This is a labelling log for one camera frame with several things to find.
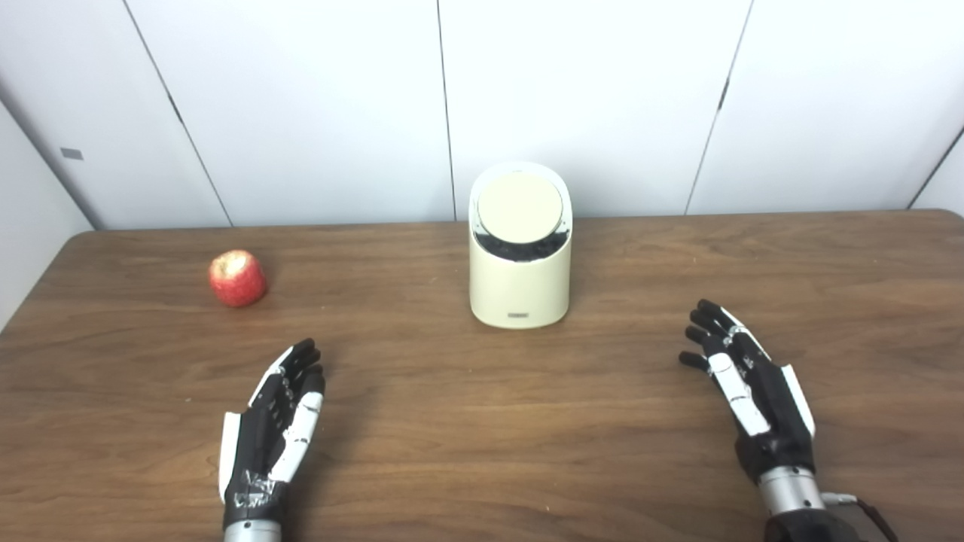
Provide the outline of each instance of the white cylindrical device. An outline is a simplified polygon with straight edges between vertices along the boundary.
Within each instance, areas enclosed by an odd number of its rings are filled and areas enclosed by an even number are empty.
[[[558,321],[569,309],[573,206],[562,177],[530,162],[489,168],[469,197],[469,301],[509,329]]]

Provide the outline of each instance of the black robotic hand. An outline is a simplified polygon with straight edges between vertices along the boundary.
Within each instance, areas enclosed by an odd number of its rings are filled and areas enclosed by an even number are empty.
[[[750,330],[719,305],[701,300],[689,314],[696,326],[686,336],[704,355],[680,354],[680,361],[712,377],[736,418],[736,457],[754,483],[777,467],[811,473],[814,417],[791,366],[776,366]]]
[[[682,352],[680,362],[707,373],[736,420],[736,457],[761,492],[770,515],[765,542],[858,542],[857,532],[825,509],[859,504],[897,542],[875,509],[852,495],[821,494],[814,463],[814,417],[796,374],[776,366],[750,330],[726,309],[701,300],[689,314],[686,336],[703,354]]]
[[[305,339],[268,367],[244,414],[225,413],[218,489],[226,542],[279,542],[288,483],[311,442],[325,392]]]

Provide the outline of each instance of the red apple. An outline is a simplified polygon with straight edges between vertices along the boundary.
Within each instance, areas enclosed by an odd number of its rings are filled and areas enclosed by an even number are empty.
[[[218,299],[229,307],[250,305],[268,289],[261,264],[248,251],[228,251],[215,257],[207,276]]]

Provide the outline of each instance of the robotic hand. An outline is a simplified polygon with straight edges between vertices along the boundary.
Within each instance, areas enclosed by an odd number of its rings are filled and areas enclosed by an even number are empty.
[[[814,464],[814,417],[791,366],[776,366],[750,330],[726,309],[701,300],[686,336],[704,355],[680,362],[707,373],[736,420],[736,458],[759,488],[769,520],[766,542],[859,542],[826,504],[858,504],[891,542],[897,537],[877,511],[852,495],[821,494]]]
[[[226,542],[280,542],[288,483],[321,411],[321,353],[305,339],[268,367],[244,414],[225,413],[218,490]]]

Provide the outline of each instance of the wood grain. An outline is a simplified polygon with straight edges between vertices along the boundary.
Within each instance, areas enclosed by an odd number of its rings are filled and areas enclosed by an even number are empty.
[[[526,332],[472,317],[465,240],[451,223],[74,237],[0,335],[0,539],[220,540],[222,414],[314,337],[328,394],[287,541],[759,540],[724,402],[676,361],[707,297],[794,364],[823,490],[903,540],[962,540],[955,215],[581,220],[570,312]],[[242,310],[206,280],[232,248],[271,288]]]

